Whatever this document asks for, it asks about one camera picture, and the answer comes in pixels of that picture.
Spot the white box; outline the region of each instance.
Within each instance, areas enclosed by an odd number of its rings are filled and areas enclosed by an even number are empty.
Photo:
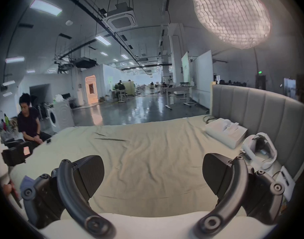
[[[219,118],[205,126],[206,133],[211,137],[227,145],[231,149],[235,149],[238,144],[244,139],[247,129],[243,126],[238,128],[232,134],[226,134],[223,132],[224,119]]]

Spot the white vr headset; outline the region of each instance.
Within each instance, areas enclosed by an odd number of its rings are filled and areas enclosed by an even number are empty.
[[[260,167],[264,170],[268,169],[277,158],[277,150],[266,133],[250,135],[243,142],[242,149],[251,160],[256,164],[260,164]],[[263,152],[269,158],[260,161],[255,154],[258,151]]]

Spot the whiteboard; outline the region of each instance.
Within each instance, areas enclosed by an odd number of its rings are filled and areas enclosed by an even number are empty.
[[[193,77],[196,87],[192,88],[192,99],[200,105],[210,108],[211,82],[214,80],[212,51],[200,55],[192,62]]]
[[[182,60],[182,67],[183,67],[183,81],[190,82],[190,60],[188,51],[183,56]]]

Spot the plastic bag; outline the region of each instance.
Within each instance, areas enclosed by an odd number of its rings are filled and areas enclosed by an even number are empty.
[[[62,97],[61,94],[57,94],[57,95],[55,96],[55,100],[56,100],[56,103],[59,103],[59,102],[64,101],[65,99]]]

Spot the washing machine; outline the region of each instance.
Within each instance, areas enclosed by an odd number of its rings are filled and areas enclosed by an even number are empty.
[[[75,125],[69,100],[55,103],[52,107],[47,108],[47,115],[55,133]]]

